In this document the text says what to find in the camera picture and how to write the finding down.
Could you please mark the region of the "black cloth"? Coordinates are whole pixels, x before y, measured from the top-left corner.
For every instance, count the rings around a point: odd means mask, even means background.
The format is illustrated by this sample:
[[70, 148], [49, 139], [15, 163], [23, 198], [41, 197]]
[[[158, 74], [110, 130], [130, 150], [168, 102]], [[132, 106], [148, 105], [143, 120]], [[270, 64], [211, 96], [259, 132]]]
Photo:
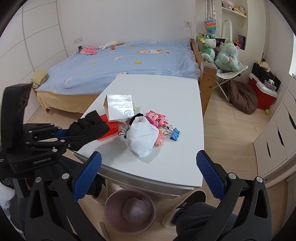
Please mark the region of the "black cloth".
[[86, 114], [84, 118], [73, 122], [67, 133], [66, 137], [79, 137], [80, 144], [77, 148], [72, 150], [79, 150], [84, 145], [99, 139], [110, 131], [108, 124], [100, 117], [96, 110]]

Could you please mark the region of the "teal binder clip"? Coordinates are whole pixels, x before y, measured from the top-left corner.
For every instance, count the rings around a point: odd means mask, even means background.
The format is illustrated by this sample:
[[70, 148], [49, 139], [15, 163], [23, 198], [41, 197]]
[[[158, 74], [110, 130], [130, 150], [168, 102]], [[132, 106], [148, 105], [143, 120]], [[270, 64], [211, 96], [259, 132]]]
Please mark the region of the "teal binder clip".
[[118, 135], [126, 138], [127, 132], [129, 131], [130, 127], [129, 125], [120, 124], [118, 129], [119, 129]]

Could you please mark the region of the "black hair scrunchie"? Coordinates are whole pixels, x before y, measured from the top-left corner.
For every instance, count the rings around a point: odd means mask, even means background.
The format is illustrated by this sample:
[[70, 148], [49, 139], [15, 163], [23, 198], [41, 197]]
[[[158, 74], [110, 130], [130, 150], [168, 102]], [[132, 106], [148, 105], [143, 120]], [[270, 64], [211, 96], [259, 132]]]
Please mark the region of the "black hair scrunchie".
[[141, 117], [141, 116], [144, 116], [142, 113], [137, 113], [136, 115], [134, 115], [131, 119], [130, 119], [130, 122], [129, 122], [129, 125], [132, 125], [135, 118], [136, 117]]

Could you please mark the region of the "blue binder clip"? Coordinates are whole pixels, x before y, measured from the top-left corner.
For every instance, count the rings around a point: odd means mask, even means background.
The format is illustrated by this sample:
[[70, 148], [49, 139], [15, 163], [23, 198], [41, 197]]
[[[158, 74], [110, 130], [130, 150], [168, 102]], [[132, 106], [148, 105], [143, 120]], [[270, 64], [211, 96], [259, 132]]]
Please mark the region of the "blue binder clip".
[[166, 130], [164, 131], [164, 136], [169, 137], [172, 141], [178, 141], [180, 137], [180, 131], [177, 128], [174, 128], [172, 125], [167, 126]]

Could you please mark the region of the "left shoe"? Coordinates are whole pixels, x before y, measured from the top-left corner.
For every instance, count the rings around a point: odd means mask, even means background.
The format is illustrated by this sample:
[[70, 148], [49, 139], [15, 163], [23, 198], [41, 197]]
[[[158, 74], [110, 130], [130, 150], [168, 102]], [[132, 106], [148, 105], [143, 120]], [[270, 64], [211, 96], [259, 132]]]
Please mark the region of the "left shoe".
[[107, 188], [104, 183], [100, 181], [93, 181], [92, 184], [93, 193], [92, 198], [100, 205], [104, 205], [108, 198]]

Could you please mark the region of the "shoe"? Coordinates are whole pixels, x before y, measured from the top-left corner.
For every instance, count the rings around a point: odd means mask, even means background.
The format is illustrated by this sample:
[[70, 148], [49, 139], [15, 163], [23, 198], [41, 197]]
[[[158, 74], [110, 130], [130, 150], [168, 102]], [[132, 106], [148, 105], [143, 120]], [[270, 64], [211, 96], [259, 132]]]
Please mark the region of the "shoe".
[[172, 223], [175, 214], [182, 209], [187, 209], [191, 205], [197, 203], [197, 202], [204, 202], [206, 201], [206, 193], [201, 189], [195, 189], [191, 192], [189, 192], [188, 195], [185, 196], [185, 198], [176, 206], [174, 207], [170, 212], [168, 212], [162, 220], [162, 225], [166, 228], [174, 228], [176, 225]]
[[108, 198], [107, 188], [104, 183], [100, 181], [93, 181], [92, 184], [93, 193], [92, 198], [100, 205], [104, 205]]

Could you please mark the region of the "right shoe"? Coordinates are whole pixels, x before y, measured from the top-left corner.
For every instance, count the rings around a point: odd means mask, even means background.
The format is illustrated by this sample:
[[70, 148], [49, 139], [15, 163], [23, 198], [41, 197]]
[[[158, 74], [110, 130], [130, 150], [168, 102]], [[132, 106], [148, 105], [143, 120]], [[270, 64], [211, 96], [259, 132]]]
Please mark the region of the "right shoe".
[[176, 225], [172, 223], [175, 214], [182, 209], [187, 209], [191, 205], [197, 203], [197, 202], [204, 202], [206, 201], [206, 193], [201, 189], [195, 189], [191, 192], [189, 192], [188, 195], [185, 196], [185, 198], [176, 206], [174, 207], [170, 212], [168, 212], [162, 220], [162, 225], [166, 228], [174, 228]]

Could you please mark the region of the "bed with blue blanket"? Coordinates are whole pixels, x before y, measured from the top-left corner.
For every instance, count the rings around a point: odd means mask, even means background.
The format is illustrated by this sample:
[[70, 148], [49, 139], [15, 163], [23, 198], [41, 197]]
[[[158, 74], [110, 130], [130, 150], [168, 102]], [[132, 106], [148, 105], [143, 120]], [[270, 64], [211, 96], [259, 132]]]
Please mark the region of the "bed with blue blanket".
[[72, 54], [47, 71], [48, 79], [35, 92], [46, 111], [84, 113], [118, 75], [164, 75], [202, 82], [203, 64], [192, 39], [129, 43], [91, 55]]

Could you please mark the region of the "pink plush on bed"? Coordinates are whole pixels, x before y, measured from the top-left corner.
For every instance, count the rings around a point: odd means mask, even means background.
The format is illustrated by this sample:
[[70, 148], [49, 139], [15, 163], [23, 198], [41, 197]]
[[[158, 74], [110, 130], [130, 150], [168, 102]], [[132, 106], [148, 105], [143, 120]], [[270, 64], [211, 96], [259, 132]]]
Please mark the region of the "pink plush on bed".
[[85, 48], [81, 49], [79, 53], [83, 54], [83, 55], [95, 55], [95, 54], [97, 54], [96, 50], [97, 50], [97, 48], [95, 48], [95, 47], [85, 47]]

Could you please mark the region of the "pink haired doll figure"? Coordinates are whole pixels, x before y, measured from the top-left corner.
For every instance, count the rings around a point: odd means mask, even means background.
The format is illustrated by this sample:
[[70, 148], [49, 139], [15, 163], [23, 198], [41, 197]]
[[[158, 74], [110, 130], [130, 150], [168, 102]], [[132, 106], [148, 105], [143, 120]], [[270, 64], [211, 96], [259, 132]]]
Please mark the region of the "pink haired doll figure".
[[156, 147], [162, 146], [164, 144], [165, 136], [161, 128], [167, 128], [169, 124], [166, 119], [166, 116], [151, 110], [145, 114], [145, 117], [150, 122], [151, 125], [155, 126], [159, 130], [159, 134], [154, 145]]

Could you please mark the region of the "white goose plush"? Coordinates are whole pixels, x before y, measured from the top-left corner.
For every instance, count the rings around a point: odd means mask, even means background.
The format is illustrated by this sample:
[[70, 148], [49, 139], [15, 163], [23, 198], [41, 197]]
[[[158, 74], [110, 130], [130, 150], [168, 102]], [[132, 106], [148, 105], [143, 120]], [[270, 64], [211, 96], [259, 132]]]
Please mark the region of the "white goose plush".
[[124, 45], [124, 44], [125, 44], [124, 42], [112, 41], [112, 42], [109, 42], [109, 43], [99, 46], [98, 49], [105, 50], [106, 48], [110, 48], [110, 49], [114, 50], [116, 46], [120, 46], [120, 45]]

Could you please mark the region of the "red cooler box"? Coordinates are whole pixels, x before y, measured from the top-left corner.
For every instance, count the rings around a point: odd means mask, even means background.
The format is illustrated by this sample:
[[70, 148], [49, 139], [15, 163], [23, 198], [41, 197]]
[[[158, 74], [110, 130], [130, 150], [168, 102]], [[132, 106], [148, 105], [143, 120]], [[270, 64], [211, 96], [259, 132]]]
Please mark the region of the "red cooler box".
[[253, 73], [250, 73], [248, 78], [248, 85], [253, 88], [258, 98], [257, 107], [270, 109], [278, 97], [277, 92], [268, 89]]

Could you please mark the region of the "light green dinosaur plush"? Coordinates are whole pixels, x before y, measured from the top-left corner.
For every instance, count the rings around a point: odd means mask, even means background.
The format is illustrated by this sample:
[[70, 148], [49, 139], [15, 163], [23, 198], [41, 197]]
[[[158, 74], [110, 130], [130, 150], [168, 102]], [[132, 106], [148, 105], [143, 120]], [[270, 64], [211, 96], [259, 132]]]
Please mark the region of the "light green dinosaur plush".
[[238, 72], [238, 49], [232, 42], [220, 43], [220, 51], [214, 61], [215, 65], [226, 72]]

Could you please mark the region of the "white shelf unit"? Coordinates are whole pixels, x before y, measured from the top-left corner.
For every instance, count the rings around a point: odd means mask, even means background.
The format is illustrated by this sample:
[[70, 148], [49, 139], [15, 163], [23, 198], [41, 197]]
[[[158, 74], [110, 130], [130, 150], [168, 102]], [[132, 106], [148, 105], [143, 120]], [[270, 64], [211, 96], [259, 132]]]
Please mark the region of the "white shelf unit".
[[245, 50], [248, 30], [247, 1], [221, 1], [222, 20], [232, 23], [232, 40]]

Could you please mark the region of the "wall power socket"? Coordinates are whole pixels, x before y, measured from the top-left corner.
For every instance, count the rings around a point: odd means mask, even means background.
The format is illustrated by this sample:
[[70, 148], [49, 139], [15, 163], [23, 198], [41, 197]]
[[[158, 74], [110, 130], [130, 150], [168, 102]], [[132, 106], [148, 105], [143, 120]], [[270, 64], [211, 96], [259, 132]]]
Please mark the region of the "wall power socket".
[[184, 25], [185, 25], [185, 27], [190, 28], [191, 27], [191, 22], [190, 21], [185, 21]]

